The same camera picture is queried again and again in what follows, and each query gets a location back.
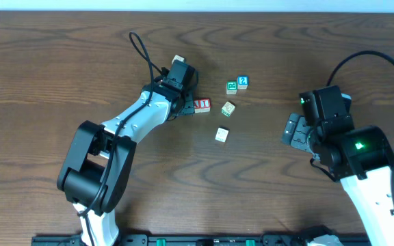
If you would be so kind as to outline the red A wooden block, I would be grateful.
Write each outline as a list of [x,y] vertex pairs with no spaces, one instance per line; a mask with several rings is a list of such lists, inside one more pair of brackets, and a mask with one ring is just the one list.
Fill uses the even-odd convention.
[[200,113],[200,101],[199,100],[194,101],[194,111],[195,111],[195,113]]

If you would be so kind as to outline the red I wooden block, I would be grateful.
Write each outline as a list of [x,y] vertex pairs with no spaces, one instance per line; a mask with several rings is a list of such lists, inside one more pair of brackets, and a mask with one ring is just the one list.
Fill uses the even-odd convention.
[[211,102],[208,98],[206,99],[200,99],[200,112],[201,113],[206,113],[206,112],[210,112],[211,110]]

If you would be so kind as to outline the blue 2 wooden block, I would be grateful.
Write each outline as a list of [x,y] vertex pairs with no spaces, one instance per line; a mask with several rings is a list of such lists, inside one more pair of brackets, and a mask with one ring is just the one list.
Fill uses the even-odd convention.
[[249,85],[248,76],[238,76],[237,77],[237,86],[239,90],[246,90]]

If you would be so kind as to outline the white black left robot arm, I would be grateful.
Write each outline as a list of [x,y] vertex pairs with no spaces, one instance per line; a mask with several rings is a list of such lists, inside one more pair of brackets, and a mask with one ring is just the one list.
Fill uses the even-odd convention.
[[115,245],[115,207],[127,187],[136,147],[171,117],[194,113],[195,87],[146,85],[120,115],[77,128],[57,177],[57,187],[81,220],[84,245]]

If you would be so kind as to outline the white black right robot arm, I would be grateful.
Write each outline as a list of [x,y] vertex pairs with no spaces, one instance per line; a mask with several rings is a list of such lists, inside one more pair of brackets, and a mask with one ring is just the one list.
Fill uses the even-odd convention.
[[355,205],[372,245],[394,245],[394,154],[377,126],[354,128],[350,115],[312,125],[292,113],[281,141],[309,152]]

